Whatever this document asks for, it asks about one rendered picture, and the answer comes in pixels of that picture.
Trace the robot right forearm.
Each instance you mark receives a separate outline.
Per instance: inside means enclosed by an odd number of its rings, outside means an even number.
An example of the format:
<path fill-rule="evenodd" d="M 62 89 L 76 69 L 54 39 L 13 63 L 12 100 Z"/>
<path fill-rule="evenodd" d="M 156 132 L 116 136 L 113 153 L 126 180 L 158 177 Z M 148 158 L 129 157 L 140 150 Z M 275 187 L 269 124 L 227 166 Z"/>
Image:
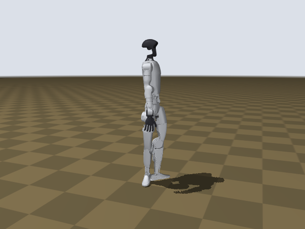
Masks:
<path fill-rule="evenodd" d="M 152 115 L 153 114 L 153 95 L 151 94 L 152 93 L 152 88 L 150 86 L 146 86 L 145 87 L 145 92 L 144 92 L 144 96 L 145 96 L 145 99 L 146 99 L 146 108 L 147 108 L 147 111 L 148 111 L 148 115 Z"/>

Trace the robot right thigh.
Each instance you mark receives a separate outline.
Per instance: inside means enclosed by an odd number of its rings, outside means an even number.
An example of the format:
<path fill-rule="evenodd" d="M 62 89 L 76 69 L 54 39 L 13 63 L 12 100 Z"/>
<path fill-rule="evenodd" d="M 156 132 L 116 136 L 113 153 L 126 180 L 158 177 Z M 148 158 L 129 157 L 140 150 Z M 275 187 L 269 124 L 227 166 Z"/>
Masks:
<path fill-rule="evenodd" d="M 153 114 L 153 117 L 154 118 L 154 121 L 155 121 L 155 114 Z M 141 115 L 141 120 L 143 122 L 145 122 L 147 119 L 147 116 L 146 116 L 146 111 L 142 113 Z M 152 131 L 152 127 L 151 127 L 151 131 L 150 131 L 150 127 L 149 127 L 149 130 L 147 132 L 147 127 L 146 127 L 146 130 L 144 131 L 145 129 L 145 125 L 143 125 L 144 127 L 142 128 L 142 131 L 143 131 L 143 142 L 144 142 L 144 150 L 145 149 L 148 149 L 149 152 L 153 152 L 153 147 L 154 147 L 154 144 L 152 143 L 152 137 L 153 137 L 153 132 L 155 131 L 155 125 L 153 125 L 153 128 L 154 130 Z M 148 125 L 147 125 L 148 126 Z M 149 132 L 150 131 L 150 132 Z"/>

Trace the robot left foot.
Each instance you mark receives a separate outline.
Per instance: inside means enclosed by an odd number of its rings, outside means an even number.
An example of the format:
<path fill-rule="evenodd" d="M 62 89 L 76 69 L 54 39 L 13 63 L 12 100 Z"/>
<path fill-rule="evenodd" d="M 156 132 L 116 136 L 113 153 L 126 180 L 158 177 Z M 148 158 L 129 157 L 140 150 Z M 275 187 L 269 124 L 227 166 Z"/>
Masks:
<path fill-rule="evenodd" d="M 165 179 L 165 178 L 170 178 L 170 175 L 165 175 L 165 174 L 162 174 L 162 173 L 159 173 L 159 175 L 155 175 L 154 174 L 151 174 L 150 176 L 150 181 L 154 181 L 154 180 L 158 180 L 158 179 Z"/>

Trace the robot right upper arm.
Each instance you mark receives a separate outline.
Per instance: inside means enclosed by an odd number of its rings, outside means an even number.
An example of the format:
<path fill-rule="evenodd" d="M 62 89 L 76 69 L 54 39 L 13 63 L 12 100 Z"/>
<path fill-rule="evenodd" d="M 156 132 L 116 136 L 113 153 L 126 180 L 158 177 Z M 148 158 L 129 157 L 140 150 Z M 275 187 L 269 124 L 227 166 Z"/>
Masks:
<path fill-rule="evenodd" d="M 152 80 L 152 70 L 153 70 L 153 67 L 152 67 L 152 63 L 151 62 L 147 62 L 147 63 L 144 63 L 142 65 L 142 70 L 143 70 L 143 82 L 144 82 L 144 90 L 145 90 L 145 87 L 146 86 L 150 86 L 152 88 L 152 93 L 154 92 L 154 87 L 150 85 L 151 83 L 151 80 Z"/>

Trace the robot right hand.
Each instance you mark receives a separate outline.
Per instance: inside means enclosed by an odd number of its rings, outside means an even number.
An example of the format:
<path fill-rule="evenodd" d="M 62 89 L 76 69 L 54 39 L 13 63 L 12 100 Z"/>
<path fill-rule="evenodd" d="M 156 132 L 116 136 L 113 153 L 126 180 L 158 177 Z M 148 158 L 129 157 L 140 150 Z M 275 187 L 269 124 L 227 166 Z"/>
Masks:
<path fill-rule="evenodd" d="M 146 130 L 146 127 L 147 127 L 147 132 L 149 130 L 149 127 L 150 127 L 150 131 L 151 131 L 151 127 L 152 127 L 152 131 L 153 131 L 154 130 L 153 125 L 155 125 L 155 127 L 157 127 L 156 122 L 154 121 L 154 118 L 152 118 L 153 114 L 152 115 L 148 115 L 148 111 L 146 110 L 146 116 L 147 116 L 147 119 L 145 121 L 145 129 L 144 129 L 144 131 Z"/>

